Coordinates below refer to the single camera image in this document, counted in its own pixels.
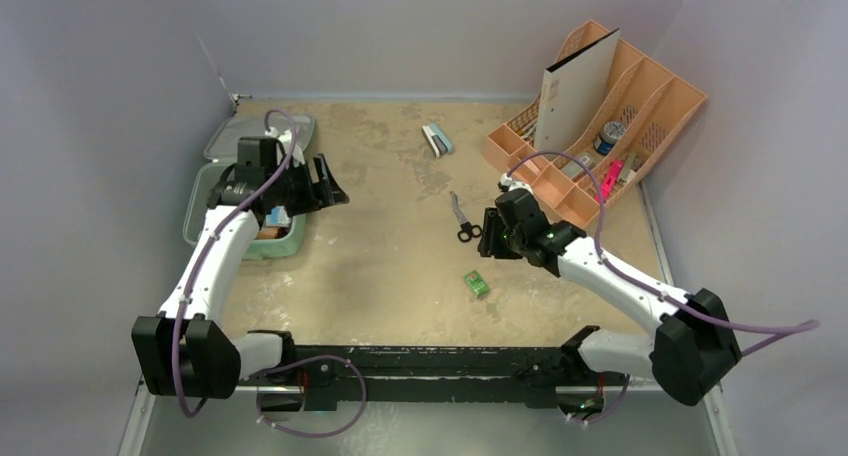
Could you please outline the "brown bottle orange cap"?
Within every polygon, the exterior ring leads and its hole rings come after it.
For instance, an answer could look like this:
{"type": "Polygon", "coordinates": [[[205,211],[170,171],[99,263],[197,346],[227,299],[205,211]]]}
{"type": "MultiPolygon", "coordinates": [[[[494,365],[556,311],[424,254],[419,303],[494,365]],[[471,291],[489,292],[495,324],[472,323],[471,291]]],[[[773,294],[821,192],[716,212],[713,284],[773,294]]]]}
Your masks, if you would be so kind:
{"type": "Polygon", "coordinates": [[[286,227],[264,227],[259,230],[256,240],[277,240],[286,237],[290,232],[286,227]]]}

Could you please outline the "clear zip bag of pads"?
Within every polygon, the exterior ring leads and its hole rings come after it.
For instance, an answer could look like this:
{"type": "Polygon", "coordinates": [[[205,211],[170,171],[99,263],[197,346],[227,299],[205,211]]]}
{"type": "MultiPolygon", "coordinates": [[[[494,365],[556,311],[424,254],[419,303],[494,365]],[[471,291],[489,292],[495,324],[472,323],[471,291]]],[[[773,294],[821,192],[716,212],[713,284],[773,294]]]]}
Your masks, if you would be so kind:
{"type": "Polygon", "coordinates": [[[283,206],[273,208],[264,220],[266,227],[289,228],[291,226],[291,217],[286,212],[283,206]]]}

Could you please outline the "black handled medical scissors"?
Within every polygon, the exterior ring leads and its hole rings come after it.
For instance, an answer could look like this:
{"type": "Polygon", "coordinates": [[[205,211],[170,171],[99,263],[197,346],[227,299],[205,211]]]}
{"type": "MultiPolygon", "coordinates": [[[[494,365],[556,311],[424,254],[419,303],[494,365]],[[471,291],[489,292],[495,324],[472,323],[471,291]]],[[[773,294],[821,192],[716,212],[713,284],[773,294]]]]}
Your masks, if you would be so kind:
{"type": "Polygon", "coordinates": [[[451,197],[451,207],[459,224],[457,238],[462,243],[468,243],[482,236],[482,228],[478,224],[473,224],[463,213],[460,208],[458,195],[454,191],[449,192],[451,197]]]}

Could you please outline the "green small medicine box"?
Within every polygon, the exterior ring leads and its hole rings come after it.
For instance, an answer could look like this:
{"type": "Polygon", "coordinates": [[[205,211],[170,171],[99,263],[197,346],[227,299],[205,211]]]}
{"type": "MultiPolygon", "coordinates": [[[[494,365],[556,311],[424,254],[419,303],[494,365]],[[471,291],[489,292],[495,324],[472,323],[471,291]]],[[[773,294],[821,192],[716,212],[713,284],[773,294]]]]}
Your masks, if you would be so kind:
{"type": "Polygon", "coordinates": [[[466,273],[463,276],[463,282],[477,299],[486,296],[490,292],[489,285],[476,270],[466,273]]]}

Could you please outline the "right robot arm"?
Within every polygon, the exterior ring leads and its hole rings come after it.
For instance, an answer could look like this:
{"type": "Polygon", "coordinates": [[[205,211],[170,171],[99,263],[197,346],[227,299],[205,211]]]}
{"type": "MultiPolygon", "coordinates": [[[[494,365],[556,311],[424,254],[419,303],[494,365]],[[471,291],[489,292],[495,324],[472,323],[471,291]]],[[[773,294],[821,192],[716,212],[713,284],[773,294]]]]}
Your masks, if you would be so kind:
{"type": "Polygon", "coordinates": [[[478,250],[524,259],[574,282],[637,323],[643,335],[584,329],[566,344],[564,375],[584,383],[600,372],[655,381],[673,400],[697,405],[741,360],[719,296],[673,287],[624,263],[567,221],[551,223],[534,195],[513,189],[484,211],[478,250]]]}

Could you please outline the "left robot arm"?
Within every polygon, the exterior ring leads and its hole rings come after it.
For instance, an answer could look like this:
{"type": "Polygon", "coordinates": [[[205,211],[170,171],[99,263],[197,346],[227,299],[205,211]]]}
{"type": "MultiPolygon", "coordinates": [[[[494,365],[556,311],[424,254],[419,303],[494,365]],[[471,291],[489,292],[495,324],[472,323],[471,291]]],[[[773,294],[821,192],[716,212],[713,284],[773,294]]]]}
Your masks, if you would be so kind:
{"type": "Polygon", "coordinates": [[[238,268],[273,209],[295,217],[349,201],[325,155],[301,160],[291,154],[296,147],[243,137],[235,160],[218,172],[185,271],[156,314],[138,317],[131,330],[152,394],[227,399],[251,376],[284,385],[297,375],[284,332],[256,330],[232,340],[218,324],[238,268]]]}

